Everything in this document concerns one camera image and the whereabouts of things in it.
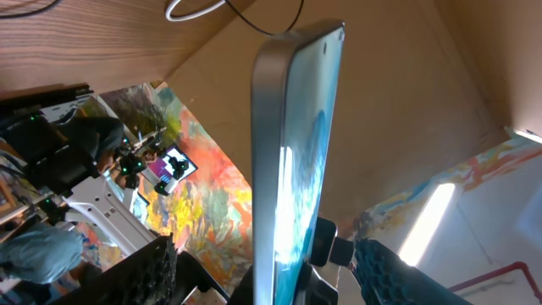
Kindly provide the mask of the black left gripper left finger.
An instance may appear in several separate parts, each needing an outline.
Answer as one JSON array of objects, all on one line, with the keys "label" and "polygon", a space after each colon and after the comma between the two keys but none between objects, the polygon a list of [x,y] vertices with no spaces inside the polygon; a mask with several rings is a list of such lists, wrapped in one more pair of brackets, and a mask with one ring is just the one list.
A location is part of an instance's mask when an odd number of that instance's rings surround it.
[{"label": "black left gripper left finger", "polygon": [[176,250],[160,236],[55,305],[169,304],[175,290]]}]

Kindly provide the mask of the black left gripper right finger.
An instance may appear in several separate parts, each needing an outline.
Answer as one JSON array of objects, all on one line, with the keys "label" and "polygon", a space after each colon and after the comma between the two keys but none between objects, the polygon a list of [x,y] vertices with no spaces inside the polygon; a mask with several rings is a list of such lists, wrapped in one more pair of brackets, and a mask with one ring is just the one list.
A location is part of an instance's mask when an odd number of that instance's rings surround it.
[{"label": "black left gripper right finger", "polygon": [[354,242],[353,275],[367,305],[469,305],[373,239]]}]

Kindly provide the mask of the blue screen smartphone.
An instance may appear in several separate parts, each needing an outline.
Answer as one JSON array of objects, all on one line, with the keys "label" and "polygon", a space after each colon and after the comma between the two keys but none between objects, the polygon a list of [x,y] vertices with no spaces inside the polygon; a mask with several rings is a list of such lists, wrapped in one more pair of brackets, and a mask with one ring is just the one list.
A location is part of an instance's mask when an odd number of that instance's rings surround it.
[{"label": "blue screen smartphone", "polygon": [[323,188],[346,35],[323,19],[265,42],[251,81],[253,301],[294,304]]}]

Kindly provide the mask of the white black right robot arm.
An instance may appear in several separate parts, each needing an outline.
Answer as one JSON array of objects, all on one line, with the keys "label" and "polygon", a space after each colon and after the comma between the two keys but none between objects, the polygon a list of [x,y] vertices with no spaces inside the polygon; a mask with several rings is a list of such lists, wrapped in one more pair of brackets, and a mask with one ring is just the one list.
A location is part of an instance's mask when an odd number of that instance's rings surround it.
[{"label": "white black right robot arm", "polygon": [[118,199],[94,158],[64,140],[40,112],[1,118],[1,137],[26,161],[23,176],[46,187],[96,224],[129,256],[156,239],[130,212],[128,196]]}]

